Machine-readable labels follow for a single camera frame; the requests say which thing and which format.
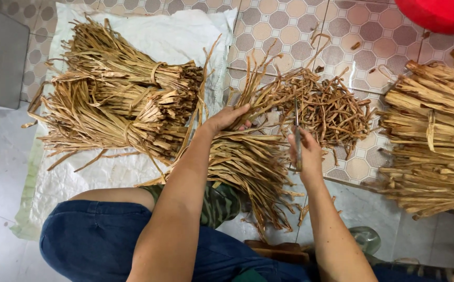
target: person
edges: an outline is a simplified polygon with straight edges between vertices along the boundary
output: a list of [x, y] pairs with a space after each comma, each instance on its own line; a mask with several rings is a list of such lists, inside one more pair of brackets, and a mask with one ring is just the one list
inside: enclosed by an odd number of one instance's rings
[[[226, 107], [206, 120], [164, 189], [98, 189], [59, 203], [42, 228], [44, 260], [74, 282], [432, 281], [370, 266], [332, 203], [322, 176], [321, 148], [301, 128], [300, 178], [308, 193], [317, 264], [299, 266], [261, 257], [214, 230], [239, 208], [228, 187], [214, 193], [208, 189], [209, 148], [219, 131], [248, 110], [248, 104]], [[288, 141], [295, 160], [294, 136]], [[228, 203], [220, 206], [234, 208], [218, 212], [218, 222], [217, 215], [204, 215], [209, 197], [222, 198]]]

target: denim pants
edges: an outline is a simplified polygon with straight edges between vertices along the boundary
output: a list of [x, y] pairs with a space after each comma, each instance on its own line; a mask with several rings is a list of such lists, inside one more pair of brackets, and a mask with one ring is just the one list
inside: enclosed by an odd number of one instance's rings
[[[152, 213], [140, 204], [73, 200], [59, 203], [42, 227], [40, 251], [49, 266], [73, 282], [125, 282], [136, 240]], [[231, 281], [254, 269], [268, 282], [319, 280], [317, 266], [261, 257], [244, 243], [199, 227], [192, 281]], [[380, 282], [430, 279], [373, 267]]]

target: white tarp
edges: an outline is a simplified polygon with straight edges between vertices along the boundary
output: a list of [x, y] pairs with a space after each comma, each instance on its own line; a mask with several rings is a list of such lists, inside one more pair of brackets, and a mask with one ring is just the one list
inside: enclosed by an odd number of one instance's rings
[[[61, 41], [68, 41], [74, 35], [69, 22], [78, 20], [87, 22], [84, 13], [97, 22], [110, 20], [112, 29], [119, 32], [136, 49], [149, 55], [156, 62], [183, 64], [194, 60], [196, 65], [203, 66], [207, 51], [222, 34], [208, 63], [208, 70], [214, 69], [206, 84], [205, 102], [210, 114], [222, 107], [222, 87], [225, 76], [228, 47], [232, 43], [232, 31], [237, 15], [236, 10], [206, 15], [201, 10], [178, 11], [172, 16], [117, 16], [93, 10], [84, 4], [56, 3], [58, 24], [51, 43], [49, 58], [60, 58], [65, 50]], [[66, 65], [56, 60], [54, 67], [65, 71]], [[48, 70], [46, 79], [56, 75]], [[44, 93], [51, 93], [51, 85]], [[47, 133], [45, 125], [39, 123], [36, 136]], [[131, 150], [112, 150], [106, 155]], [[37, 240], [42, 223], [56, 206], [83, 191], [132, 187], [160, 176], [153, 163], [146, 155], [127, 157], [101, 158], [87, 168], [74, 173], [73, 170], [83, 166], [99, 153], [99, 150], [85, 151], [73, 155], [51, 171], [46, 169], [60, 156], [46, 157], [50, 152], [44, 151], [42, 143], [36, 140], [29, 159], [29, 174], [23, 191], [22, 202], [16, 215], [13, 233], [23, 239]], [[165, 171], [166, 166], [159, 161]]]

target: green rubber boot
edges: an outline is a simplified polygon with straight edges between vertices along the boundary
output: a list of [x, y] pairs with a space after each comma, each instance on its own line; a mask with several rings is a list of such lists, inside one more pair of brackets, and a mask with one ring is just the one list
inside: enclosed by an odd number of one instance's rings
[[[154, 202], [157, 202], [164, 185], [140, 186], [152, 194]], [[217, 188], [206, 185], [201, 211], [201, 226], [209, 226], [213, 229], [223, 222], [233, 220], [241, 211], [241, 201], [235, 190], [227, 184], [220, 184]]]
[[353, 227], [349, 228], [349, 232], [351, 232], [363, 253], [374, 255], [382, 246], [381, 237], [370, 227]]

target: tiled floor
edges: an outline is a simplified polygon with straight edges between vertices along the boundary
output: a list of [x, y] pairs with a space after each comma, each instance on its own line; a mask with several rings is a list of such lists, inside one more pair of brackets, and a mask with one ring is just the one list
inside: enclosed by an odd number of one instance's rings
[[[269, 69], [263, 84], [274, 79], [277, 65], [281, 72], [305, 66], [324, 46], [325, 37], [313, 44], [312, 35], [324, 33], [332, 40], [310, 67], [325, 68], [323, 77], [342, 72], [348, 86], [360, 98], [371, 98], [383, 107], [377, 93], [382, 93], [388, 79], [379, 71], [396, 75], [405, 71], [409, 59], [425, 63], [444, 61], [451, 65], [449, 51], [454, 48], [454, 37], [431, 34], [423, 39], [425, 30], [412, 24], [389, 0], [62, 0], [64, 3], [86, 3], [92, 8], [123, 15], [164, 14], [178, 10], [199, 9], [215, 13], [239, 8], [234, 30], [235, 44], [231, 47], [225, 87], [242, 88], [246, 77], [246, 56], [255, 48], [254, 56], [260, 60], [268, 47], [276, 41], [271, 55], [282, 52]], [[30, 27], [30, 45], [26, 61], [22, 99], [35, 95], [45, 74], [44, 62], [48, 58], [51, 38], [57, 22], [56, 9], [51, 0], [0, 0], [0, 11]], [[360, 47], [351, 47], [359, 42]], [[18, 111], [0, 111], [0, 281], [67, 281], [42, 260], [36, 242], [17, 239], [8, 229], [13, 224], [27, 171], [27, 158], [32, 143], [33, 128], [23, 130], [19, 125], [30, 120], [25, 113], [27, 104]], [[332, 157], [326, 157], [323, 167], [328, 177], [351, 183], [371, 180], [375, 168], [385, 159], [378, 155], [378, 146], [385, 137], [372, 134], [358, 145], [354, 158], [345, 161], [344, 151], [338, 150], [339, 167]], [[391, 260], [398, 257], [415, 257], [422, 263], [454, 267], [454, 215], [440, 214], [432, 218], [413, 221], [400, 212], [393, 202], [380, 195], [346, 185], [327, 181], [332, 195], [337, 196], [336, 207], [342, 209], [342, 218], [349, 227], [368, 225], [382, 237], [377, 255]], [[306, 197], [297, 199], [304, 203]], [[242, 225], [239, 218], [226, 222], [220, 229], [242, 240], [256, 239], [256, 231]], [[308, 218], [298, 228], [298, 214], [290, 215], [293, 232], [269, 231], [271, 243], [284, 241], [309, 244], [312, 229]]]

